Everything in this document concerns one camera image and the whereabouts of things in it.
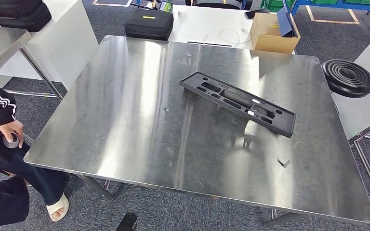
gray carpet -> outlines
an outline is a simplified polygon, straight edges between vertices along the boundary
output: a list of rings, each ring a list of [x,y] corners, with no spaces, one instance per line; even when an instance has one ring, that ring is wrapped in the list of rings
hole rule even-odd
[[[124,36],[122,24],[136,8],[94,6],[91,5],[92,1],[83,0],[83,3],[97,39],[101,41],[108,34]],[[255,2],[253,8],[259,5],[260,2]],[[329,20],[329,15],[332,20],[351,19],[345,10],[313,7],[312,10],[316,19]],[[317,23],[311,22],[305,7],[301,7],[296,23],[302,39],[296,52],[317,56],[321,61],[332,58],[355,60],[370,43],[370,15],[366,16],[365,12],[355,12],[355,15],[361,25]],[[18,78],[13,78],[5,88],[49,92],[41,81]],[[37,137],[55,111],[57,99],[24,95],[15,97],[19,108],[17,117],[25,124],[25,132],[32,138]],[[370,161],[370,140],[364,140],[361,144]],[[356,151],[353,152],[370,195],[370,181]],[[62,221],[54,223],[47,215],[42,197],[33,188],[29,188],[29,192],[30,213],[26,221],[1,226],[0,231],[114,231],[127,211],[138,215],[138,231],[370,231],[370,225],[359,226],[314,217],[304,217],[281,227],[265,229],[263,222],[270,218],[269,209],[117,182],[110,186],[115,200],[109,201],[72,175],[65,191],[70,200],[69,214]]]

black carrying case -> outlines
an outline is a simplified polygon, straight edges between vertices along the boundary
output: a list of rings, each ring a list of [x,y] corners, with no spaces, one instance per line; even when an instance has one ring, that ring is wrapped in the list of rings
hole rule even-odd
[[[26,29],[29,32],[40,31],[50,20],[52,15],[43,2],[29,15],[19,18],[0,17],[2,27]]]
[[[127,37],[167,41],[173,27],[173,14],[137,9],[124,24]]]
[[[0,17],[17,18],[31,14],[42,0],[0,0]]]

black plastic tray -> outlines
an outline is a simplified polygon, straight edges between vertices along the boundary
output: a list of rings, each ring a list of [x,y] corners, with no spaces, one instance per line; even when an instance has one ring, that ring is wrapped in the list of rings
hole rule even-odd
[[[204,73],[195,72],[182,79],[184,88],[230,111],[262,125],[269,130],[291,138],[296,114],[229,85]]]

chair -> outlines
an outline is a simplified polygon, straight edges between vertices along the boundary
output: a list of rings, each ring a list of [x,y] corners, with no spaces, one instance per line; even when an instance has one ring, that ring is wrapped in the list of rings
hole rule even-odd
[[[238,0],[242,2],[242,9],[249,11],[253,0]],[[224,3],[198,3],[198,0],[193,0],[191,4],[191,0],[185,0],[185,5],[187,6],[199,6],[199,7],[211,7],[211,8],[221,8],[221,9],[232,9],[232,10],[240,10],[239,7],[231,5],[231,4],[224,4]]]
[[[195,6],[199,7],[210,7],[210,8],[221,8],[221,9],[231,9],[231,10],[240,10],[239,7],[231,5],[231,4],[223,4],[223,3],[198,3]]]

white slipper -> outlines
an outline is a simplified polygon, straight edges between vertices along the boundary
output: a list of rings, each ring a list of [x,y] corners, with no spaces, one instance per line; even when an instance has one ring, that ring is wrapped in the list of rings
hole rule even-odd
[[[60,200],[58,200],[53,205],[46,206],[47,211],[49,212],[50,219],[52,221],[60,221],[62,218],[64,218],[69,211],[69,200],[65,196],[65,194],[62,195]],[[52,214],[57,212],[59,209],[63,208],[63,212],[60,214],[60,216],[56,219],[52,217]]]

